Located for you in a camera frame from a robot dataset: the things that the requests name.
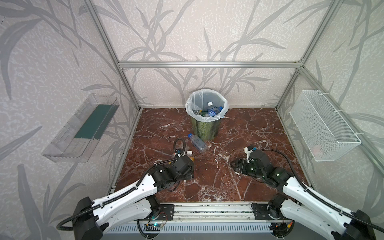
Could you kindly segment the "small soda water bottle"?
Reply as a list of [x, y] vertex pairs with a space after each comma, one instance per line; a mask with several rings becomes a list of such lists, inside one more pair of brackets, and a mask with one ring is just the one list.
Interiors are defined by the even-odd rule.
[[197, 135], [188, 134], [188, 138], [192, 142], [192, 144], [199, 150], [199, 152], [204, 152], [208, 146], [207, 144]]

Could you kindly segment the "green bottle yellow cap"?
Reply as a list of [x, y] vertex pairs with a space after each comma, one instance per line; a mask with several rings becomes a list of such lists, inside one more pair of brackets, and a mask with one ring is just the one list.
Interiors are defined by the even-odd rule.
[[210, 117], [211, 116], [210, 112], [207, 112], [207, 111], [202, 111], [201, 115], [202, 115], [202, 117]]

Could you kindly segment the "clear bottle pale blue label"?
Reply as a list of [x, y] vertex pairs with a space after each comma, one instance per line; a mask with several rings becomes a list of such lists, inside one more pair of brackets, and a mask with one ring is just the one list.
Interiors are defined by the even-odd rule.
[[223, 110], [223, 107], [212, 107], [208, 110], [208, 115], [210, 117], [217, 116], [221, 111]]

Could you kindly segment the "yellow red label bottle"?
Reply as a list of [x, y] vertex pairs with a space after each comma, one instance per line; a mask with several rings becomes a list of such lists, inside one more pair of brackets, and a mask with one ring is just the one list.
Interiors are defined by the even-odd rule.
[[186, 152], [186, 156], [188, 156], [193, 162], [195, 161], [195, 157], [194, 157], [194, 154], [191, 150], [188, 150]]

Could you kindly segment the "blue label white cap bottle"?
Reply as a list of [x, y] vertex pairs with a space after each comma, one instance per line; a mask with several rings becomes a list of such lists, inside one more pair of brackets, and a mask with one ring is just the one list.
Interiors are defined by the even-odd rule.
[[215, 111], [217, 107], [213, 104], [213, 102], [208, 102], [208, 108], [207, 108], [207, 111], [210, 112], [210, 111]]

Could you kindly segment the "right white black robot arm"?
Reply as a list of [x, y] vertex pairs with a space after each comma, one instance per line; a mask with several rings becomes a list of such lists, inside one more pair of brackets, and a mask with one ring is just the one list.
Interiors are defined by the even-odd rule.
[[291, 160], [281, 153], [291, 170], [275, 167], [270, 161], [269, 149], [258, 150], [246, 147], [245, 159], [230, 163], [236, 173], [260, 180], [277, 194], [263, 207], [251, 205], [256, 217], [270, 217], [279, 223], [270, 226], [277, 239], [283, 239], [299, 223], [328, 240], [374, 240], [375, 231], [384, 229], [371, 222], [370, 217], [361, 210], [353, 212], [323, 195], [317, 193], [300, 181]]

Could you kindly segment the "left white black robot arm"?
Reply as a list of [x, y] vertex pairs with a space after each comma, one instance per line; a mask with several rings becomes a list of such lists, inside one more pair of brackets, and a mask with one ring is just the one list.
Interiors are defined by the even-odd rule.
[[111, 229], [125, 223], [155, 218], [161, 211], [156, 194], [194, 176], [194, 161], [179, 156], [148, 168], [133, 184], [105, 197], [80, 200], [72, 216], [56, 226], [72, 231], [76, 240], [100, 240]]

